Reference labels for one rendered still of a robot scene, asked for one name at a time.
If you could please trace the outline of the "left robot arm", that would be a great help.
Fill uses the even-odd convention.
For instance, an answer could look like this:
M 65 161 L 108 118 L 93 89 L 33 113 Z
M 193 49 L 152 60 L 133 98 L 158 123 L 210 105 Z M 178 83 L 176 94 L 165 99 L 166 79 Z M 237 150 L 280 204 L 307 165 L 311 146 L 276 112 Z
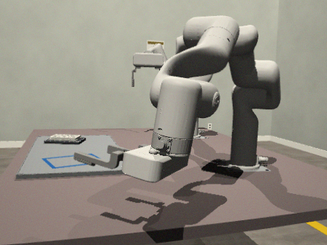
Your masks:
M 216 112 L 220 94 L 210 82 L 187 78 L 218 73 L 229 63 L 235 86 L 231 91 L 231 159 L 226 165 L 240 170 L 260 168 L 259 163 L 268 158 L 256 154 L 258 118 L 252 109 L 276 109 L 281 92 L 278 65 L 255 60 L 256 27 L 239 27 L 228 16 L 193 17 L 182 37 L 188 50 L 165 62 L 150 89 L 151 103 L 157 109 L 151 147 L 178 155 L 191 153 L 196 119 Z

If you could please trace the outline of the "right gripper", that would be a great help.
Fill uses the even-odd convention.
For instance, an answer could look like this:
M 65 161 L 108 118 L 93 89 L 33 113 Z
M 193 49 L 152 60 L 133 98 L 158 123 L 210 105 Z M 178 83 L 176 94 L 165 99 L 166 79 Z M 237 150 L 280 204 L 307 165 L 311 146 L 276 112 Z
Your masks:
M 132 69 L 132 87 L 134 87 L 134 72 L 136 72 L 136 69 L 140 69 L 141 67 L 153 67 L 155 69 L 159 69 L 160 71 L 162 65 L 162 54 L 156 54 L 150 50 L 145 50 L 144 53 L 135 53 L 134 66 L 136 68 Z

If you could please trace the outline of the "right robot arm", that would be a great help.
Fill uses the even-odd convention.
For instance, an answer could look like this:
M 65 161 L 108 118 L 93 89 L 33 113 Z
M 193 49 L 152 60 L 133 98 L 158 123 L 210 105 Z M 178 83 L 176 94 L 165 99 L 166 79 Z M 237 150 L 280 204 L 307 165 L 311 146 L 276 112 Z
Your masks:
M 175 55 L 178 53 L 181 53 L 184 50 L 187 50 L 188 48 L 185 46 L 185 43 L 183 41 L 183 37 L 180 36 L 176 39 L 176 52 Z M 161 44 L 154 44 L 149 50 L 151 50 L 153 53 L 160 53 L 163 55 L 163 65 L 164 63 L 167 61 L 164 49 L 162 47 Z M 212 79 L 212 75 L 206 75 L 206 76 L 201 76 L 201 77 L 191 77 L 190 79 L 196 79 L 196 80 L 201 80 L 201 81 L 205 81 L 205 82 L 209 82 Z M 205 130 L 200 130 L 198 129 L 199 127 L 199 118 L 197 117 L 196 119 L 196 127 L 195 127 L 195 131 L 194 131 L 194 135 L 193 138 L 200 138 L 201 135 L 199 135 L 200 133 L 205 133 Z

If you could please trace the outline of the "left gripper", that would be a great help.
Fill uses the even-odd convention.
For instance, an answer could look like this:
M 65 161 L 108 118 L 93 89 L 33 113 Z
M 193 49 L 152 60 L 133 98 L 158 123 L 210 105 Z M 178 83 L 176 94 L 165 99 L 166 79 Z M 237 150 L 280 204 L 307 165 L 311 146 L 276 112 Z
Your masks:
M 107 153 L 111 154 L 109 161 L 83 152 L 75 152 L 74 160 L 110 169 L 117 168 L 123 161 L 122 172 L 125 175 L 155 183 L 186 167 L 190 155 L 163 152 L 148 144 L 139 145 L 138 149 L 133 150 L 111 144 L 108 145 Z

